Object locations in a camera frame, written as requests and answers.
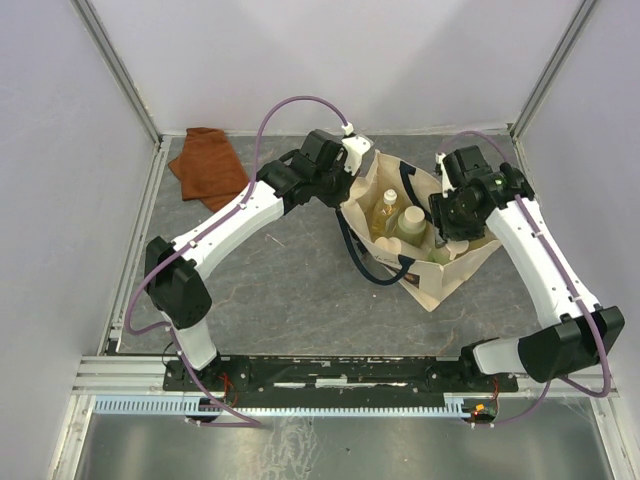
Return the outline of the green pump bottle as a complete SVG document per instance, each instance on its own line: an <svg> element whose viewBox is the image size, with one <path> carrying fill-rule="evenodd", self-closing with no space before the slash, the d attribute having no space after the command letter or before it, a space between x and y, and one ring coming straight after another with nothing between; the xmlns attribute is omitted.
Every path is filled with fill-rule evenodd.
<svg viewBox="0 0 640 480"><path fill-rule="evenodd" d="M446 265L456 258L464 255L469 249L469 242L448 241L440 246L435 246L430 252L430 261L439 265Z"/></svg>

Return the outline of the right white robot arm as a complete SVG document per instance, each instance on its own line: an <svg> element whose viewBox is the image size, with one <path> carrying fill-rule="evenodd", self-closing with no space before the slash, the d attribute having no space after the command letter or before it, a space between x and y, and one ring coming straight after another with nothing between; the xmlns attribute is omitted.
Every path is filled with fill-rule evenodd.
<svg viewBox="0 0 640 480"><path fill-rule="evenodd" d="M436 156L442 190L429 198L431 217L447 241L493 234L533 301L538 331L472 345L457 367L459 382L478 391L494 374L526 374L538 383L568 380L598 365L610 382L607 355L625 325L616 306L603 307L578 278L553 239L524 174L507 162L493 169L476 146Z"/></svg>

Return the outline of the cream bottle with cap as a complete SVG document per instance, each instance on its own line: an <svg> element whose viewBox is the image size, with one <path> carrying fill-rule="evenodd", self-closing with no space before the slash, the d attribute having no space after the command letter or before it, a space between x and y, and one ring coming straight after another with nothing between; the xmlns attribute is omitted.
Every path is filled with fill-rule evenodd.
<svg viewBox="0 0 640 480"><path fill-rule="evenodd" d="M402 242L396 237L379 237L376 239L375 245L394 255L400 255L402 253Z"/></svg>

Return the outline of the green bottle with white cap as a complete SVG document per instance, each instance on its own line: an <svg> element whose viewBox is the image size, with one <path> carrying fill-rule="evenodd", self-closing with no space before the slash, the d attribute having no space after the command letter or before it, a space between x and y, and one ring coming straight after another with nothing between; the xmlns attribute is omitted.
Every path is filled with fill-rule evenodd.
<svg viewBox="0 0 640 480"><path fill-rule="evenodd" d="M420 207L409 206L398 216L394 234L400 240L414 247L420 247L426 227L424 211Z"/></svg>

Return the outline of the clear amber liquid bottle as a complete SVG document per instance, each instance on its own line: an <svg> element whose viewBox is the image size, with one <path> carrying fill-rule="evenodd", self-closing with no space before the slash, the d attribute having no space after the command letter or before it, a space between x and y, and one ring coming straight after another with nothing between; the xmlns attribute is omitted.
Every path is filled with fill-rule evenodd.
<svg viewBox="0 0 640 480"><path fill-rule="evenodd" d="M387 189L369 212L369 230L373 240L386 237L393 230L400 210L397 192Z"/></svg>

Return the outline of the beige canvas tote bag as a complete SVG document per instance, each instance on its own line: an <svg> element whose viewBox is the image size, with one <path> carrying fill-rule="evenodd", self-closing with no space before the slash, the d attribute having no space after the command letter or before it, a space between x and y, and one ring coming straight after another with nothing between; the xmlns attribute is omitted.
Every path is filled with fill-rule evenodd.
<svg viewBox="0 0 640 480"><path fill-rule="evenodd" d="M466 282L498 250L501 242L490 230L479 240L469 242L466 253L446 265L430 261L436 246L435 230L427 224L420 247L402 242L402 253L394 255L375 245L370 235L368 215L374 203L387 189L399 194L401 207L428 204L431 194L441 191L441 183L433 175L404 160L377 151L366 176L356 179L350 199L341 207L347 231L397 283L402 285L427 311L440 303Z"/></svg>

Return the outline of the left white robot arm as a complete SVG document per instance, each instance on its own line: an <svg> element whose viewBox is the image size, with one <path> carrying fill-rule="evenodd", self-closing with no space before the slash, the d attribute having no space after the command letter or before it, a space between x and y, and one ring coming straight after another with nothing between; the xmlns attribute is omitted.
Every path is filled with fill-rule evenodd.
<svg viewBox="0 0 640 480"><path fill-rule="evenodd" d="M178 340L188 362L186 378L199 390L215 387L221 368L205 317L212 299L205 280L236 247L269 223L316 198L329 208L345 202L372 143L361 135L342 139L313 130L298 149L261 166L257 181L191 231L146 248L145 272L180 255L160 270L145 291Z"/></svg>

